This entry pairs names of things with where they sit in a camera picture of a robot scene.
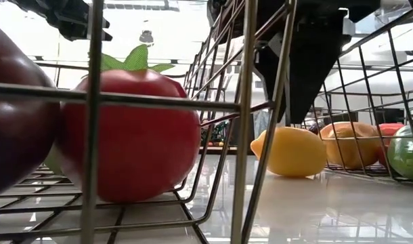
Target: shelf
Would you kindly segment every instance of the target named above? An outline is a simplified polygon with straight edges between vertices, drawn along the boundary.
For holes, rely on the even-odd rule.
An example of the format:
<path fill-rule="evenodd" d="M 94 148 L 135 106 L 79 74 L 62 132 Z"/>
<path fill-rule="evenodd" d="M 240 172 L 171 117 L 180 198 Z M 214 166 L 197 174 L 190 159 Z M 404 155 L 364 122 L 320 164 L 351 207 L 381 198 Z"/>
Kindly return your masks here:
<path fill-rule="evenodd" d="M 199 148 L 199 154 L 202 153 L 202 149 L 203 149 L 203 146 Z M 223 150 L 223 147 L 221 146 L 209 146 L 206 153 L 208 155 L 220 155 L 222 150 Z M 229 155 L 236 155 L 236 150 L 237 150 L 236 146 L 231 146 L 227 150 L 227 153 Z M 247 155 L 255 155 L 255 154 L 252 152 L 252 150 L 248 150 Z"/>

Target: black robotic arm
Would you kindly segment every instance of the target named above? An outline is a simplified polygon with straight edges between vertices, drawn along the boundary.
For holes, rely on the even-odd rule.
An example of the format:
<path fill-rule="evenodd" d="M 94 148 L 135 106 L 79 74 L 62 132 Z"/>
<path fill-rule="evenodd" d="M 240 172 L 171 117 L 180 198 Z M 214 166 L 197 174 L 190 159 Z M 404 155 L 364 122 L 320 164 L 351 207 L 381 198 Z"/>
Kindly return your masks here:
<path fill-rule="evenodd" d="M 208 0 L 207 17 L 210 25 L 216 21 L 221 6 L 226 23 L 231 15 L 226 0 Z M 351 36 L 343 32 L 345 16 L 358 22 L 380 7 L 381 0 L 298 0 L 294 33 L 292 34 L 289 64 L 290 98 L 282 97 L 279 121 L 285 108 L 290 107 L 291 123 L 302 123 L 334 63 L 342 52 L 342 46 Z M 284 0 L 258 0 L 257 28 L 284 4 Z M 232 38 L 243 35 L 244 13 L 236 18 Z M 260 49 L 255 62 L 255 72 L 264 82 L 267 98 L 272 99 L 279 63 L 275 48 L 280 48 L 284 22 L 278 21 L 261 38 L 268 43 Z"/>
<path fill-rule="evenodd" d="M 46 19 L 47 23 L 59 30 L 69 41 L 87 39 L 89 5 L 83 0 L 8 0 L 24 11 L 32 11 Z M 104 28 L 110 23 L 104 21 Z M 104 32 L 104 40 L 112 36 Z"/>

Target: toy lemon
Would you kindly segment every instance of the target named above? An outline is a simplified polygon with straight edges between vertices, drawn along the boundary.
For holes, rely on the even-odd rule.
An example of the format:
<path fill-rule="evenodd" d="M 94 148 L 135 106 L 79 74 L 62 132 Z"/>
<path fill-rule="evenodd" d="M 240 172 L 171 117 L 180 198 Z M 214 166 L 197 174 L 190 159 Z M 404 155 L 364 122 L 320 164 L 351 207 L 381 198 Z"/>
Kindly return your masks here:
<path fill-rule="evenodd" d="M 266 131 L 252 141 L 251 149 L 261 156 Z M 317 135 L 306 129 L 277 127 L 267 160 L 270 172 L 286 177 L 306 177 L 320 173 L 326 165 L 325 146 Z"/>
<path fill-rule="evenodd" d="M 368 124 L 353 122 L 355 128 L 355 134 L 357 137 L 371 137 L 377 136 L 376 129 Z M 350 122 L 336 122 L 334 123 L 337 138 L 353 138 L 353 129 Z M 322 139 L 334 139 L 334 131 L 332 124 L 327 125 L 321 129 Z M 335 165 L 345 165 L 348 169 L 361 169 L 362 162 L 358 149 L 362 154 L 363 165 L 369 166 L 378 161 L 378 148 L 381 146 L 381 142 L 378 138 L 375 139 L 361 139 L 358 141 L 359 147 L 355 143 L 355 140 L 339 140 L 339 147 L 336 140 L 324 140 L 324 144 L 327 149 L 328 162 Z"/>

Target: green fruit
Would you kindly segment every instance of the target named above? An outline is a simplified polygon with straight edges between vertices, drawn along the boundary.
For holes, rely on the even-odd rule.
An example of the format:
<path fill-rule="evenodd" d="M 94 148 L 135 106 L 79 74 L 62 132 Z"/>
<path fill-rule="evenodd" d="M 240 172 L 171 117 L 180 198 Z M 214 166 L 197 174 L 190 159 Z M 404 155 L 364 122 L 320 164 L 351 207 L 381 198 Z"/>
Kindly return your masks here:
<path fill-rule="evenodd" d="M 53 145 L 47 158 L 44 160 L 44 165 L 47 166 L 53 173 L 63 176 L 64 173 L 60 169 L 60 154 L 58 149 Z"/>
<path fill-rule="evenodd" d="M 395 136 L 411 136 L 410 126 L 399 129 Z M 401 176 L 413 180 L 413 138 L 394 138 L 387 153 L 390 165 Z"/>

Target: yellow lemon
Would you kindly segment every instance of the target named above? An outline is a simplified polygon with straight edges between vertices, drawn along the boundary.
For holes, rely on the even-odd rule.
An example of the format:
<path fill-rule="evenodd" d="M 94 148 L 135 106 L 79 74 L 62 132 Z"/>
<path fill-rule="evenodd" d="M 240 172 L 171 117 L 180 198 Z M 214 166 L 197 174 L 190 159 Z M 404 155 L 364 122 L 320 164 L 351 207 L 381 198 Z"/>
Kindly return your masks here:
<path fill-rule="evenodd" d="M 266 131 L 253 140 L 251 149 L 259 159 Z M 287 177 L 306 177 L 320 173 L 326 165 L 327 154 L 321 139 L 306 129 L 277 127 L 267 168 Z"/>

